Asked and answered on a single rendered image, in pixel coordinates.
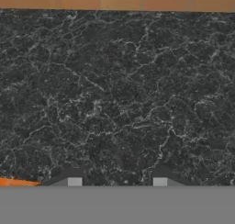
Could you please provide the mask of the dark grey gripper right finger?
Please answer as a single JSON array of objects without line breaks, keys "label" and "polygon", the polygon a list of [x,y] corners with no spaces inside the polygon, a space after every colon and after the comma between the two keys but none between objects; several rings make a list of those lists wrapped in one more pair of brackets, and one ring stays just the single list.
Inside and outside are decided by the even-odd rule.
[{"label": "dark grey gripper right finger", "polygon": [[157,168],[151,172],[153,186],[179,186],[192,185],[191,182],[180,178],[177,174],[166,168]]}]

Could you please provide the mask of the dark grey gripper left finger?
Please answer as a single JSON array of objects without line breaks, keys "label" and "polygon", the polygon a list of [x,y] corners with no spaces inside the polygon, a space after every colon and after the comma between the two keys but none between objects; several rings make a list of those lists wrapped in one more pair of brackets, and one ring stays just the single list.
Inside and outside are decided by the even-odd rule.
[{"label": "dark grey gripper left finger", "polygon": [[42,186],[82,186],[84,180],[83,169],[65,169],[49,181],[42,182]]}]

